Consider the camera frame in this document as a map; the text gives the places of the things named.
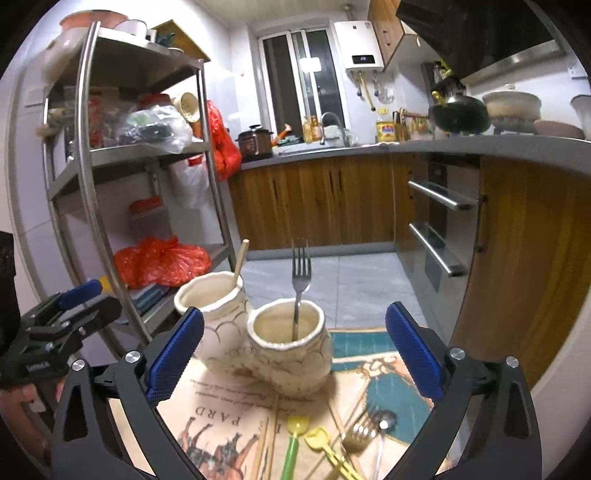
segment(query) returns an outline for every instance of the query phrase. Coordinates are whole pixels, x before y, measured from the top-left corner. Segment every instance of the oven door handle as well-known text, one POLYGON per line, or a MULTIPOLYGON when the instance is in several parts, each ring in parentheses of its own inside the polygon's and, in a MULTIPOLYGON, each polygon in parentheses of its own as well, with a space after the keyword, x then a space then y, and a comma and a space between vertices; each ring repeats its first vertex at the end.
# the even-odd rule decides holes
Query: oven door handle
POLYGON ((432 257, 435 262, 439 265, 439 267, 446 273, 448 277, 462 277, 465 275, 465 269, 457 264, 457 265, 447 265, 444 259, 442 259, 441 255, 437 253, 437 250, 429 243, 423 234, 418 230, 418 228, 413 225, 412 223, 408 224, 408 228, 413 233, 413 235, 417 238, 419 243, 423 246, 423 248, 427 251, 427 253, 432 257))
POLYGON ((417 192, 427 195, 429 198, 432 198, 433 200, 441 203, 442 205, 445 205, 450 210, 469 210, 475 204, 478 203, 473 198, 470 198, 466 195, 462 195, 457 192, 453 192, 456 199, 450 198, 450 197, 445 196, 433 189, 430 189, 428 185, 429 185, 428 182, 419 183, 414 180, 408 181, 408 186, 411 187, 413 190, 416 190, 417 192))

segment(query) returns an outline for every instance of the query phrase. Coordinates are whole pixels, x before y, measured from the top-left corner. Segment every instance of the white plastic bag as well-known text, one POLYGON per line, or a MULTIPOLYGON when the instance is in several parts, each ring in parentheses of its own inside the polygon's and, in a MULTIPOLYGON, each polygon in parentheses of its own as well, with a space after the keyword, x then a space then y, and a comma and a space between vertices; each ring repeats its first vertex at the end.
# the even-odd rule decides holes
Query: white plastic bag
POLYGON ((207 203, 209 179, 207 165, 201 155, 201 163, 196 163, 195 157, 181 160, 169 166, 173 192, 181 207, 200 209, 207 203))

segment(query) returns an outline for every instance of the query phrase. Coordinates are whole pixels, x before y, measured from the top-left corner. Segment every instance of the range hood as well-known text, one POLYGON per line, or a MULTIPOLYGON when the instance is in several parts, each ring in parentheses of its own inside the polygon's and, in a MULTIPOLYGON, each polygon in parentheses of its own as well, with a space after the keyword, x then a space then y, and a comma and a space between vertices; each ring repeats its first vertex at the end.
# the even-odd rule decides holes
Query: range hood
POLYGON ((401 0, 397 16, 466 85, 563 54, 522 0, 401 0))

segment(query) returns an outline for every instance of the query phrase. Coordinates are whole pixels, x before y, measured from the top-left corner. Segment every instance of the water heater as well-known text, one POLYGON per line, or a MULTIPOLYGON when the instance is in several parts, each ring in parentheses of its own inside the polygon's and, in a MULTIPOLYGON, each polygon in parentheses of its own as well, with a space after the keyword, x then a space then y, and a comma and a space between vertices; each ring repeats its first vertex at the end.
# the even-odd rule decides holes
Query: water heater
POLYGON ((335 22, 341 61, 347 70, 384 69, 374 28, 368 21, 335 22))

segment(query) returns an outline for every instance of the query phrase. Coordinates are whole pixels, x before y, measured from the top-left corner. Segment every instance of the plastic utensil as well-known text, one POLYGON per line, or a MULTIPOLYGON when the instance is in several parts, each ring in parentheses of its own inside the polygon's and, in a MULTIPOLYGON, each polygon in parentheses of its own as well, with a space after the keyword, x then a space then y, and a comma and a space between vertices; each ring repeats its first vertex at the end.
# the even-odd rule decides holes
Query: plastic utensil
POLYGON ((335 451, 330 447, 329 433, 324 427, 316 427, 304 435, 304 440, 312 450, 323 450, 328 461, 340 470, 346 480, 363 480, 347 462, 339 460, 335 451))
POLYGON ((240 270, 242 270, 242 266, 244 265, 244 259, 246 258, 246 252, 248 252, 248 244, 251 241, 248 239, 244 239, 242 241, 242 246, 240 247, 240 251, 238 252, 238 258, 236 259, 236 268, 234 269, 234 280, 232 281, 232 288, 236 288, 238 285, 238 277, 240 276, 240 270))
POLYGON ((298 417, 290 415, 287 417, 287 430, 291 433, 290 444, 287 447, 285 454, 285 462, 283 463, 283 471, 281 472, 281 480, 291 480, 294 476, 294 469, 296 467, 296 457, 298 449, 300 448, 300 441, 298 437, 308 430, 310 426, 310 419, 308 417, 298 417))

